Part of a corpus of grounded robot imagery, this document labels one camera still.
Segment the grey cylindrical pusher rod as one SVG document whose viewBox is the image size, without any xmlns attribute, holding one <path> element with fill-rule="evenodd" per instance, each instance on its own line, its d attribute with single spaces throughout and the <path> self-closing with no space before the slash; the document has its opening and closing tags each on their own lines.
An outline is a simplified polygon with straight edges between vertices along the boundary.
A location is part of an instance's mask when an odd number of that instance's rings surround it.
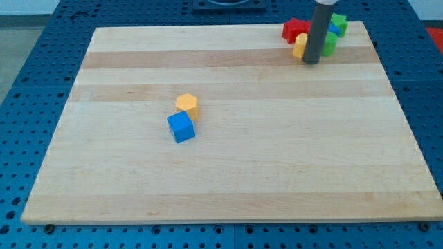
<svg viewBox="0 0 443 249">
<path fill-rule="evenodd" d="M 315 3 L 307 43 L 302 58 L 304 63 L 311 65 L 319 63 L 333 10 L 334 2 Z"/>
</svg>

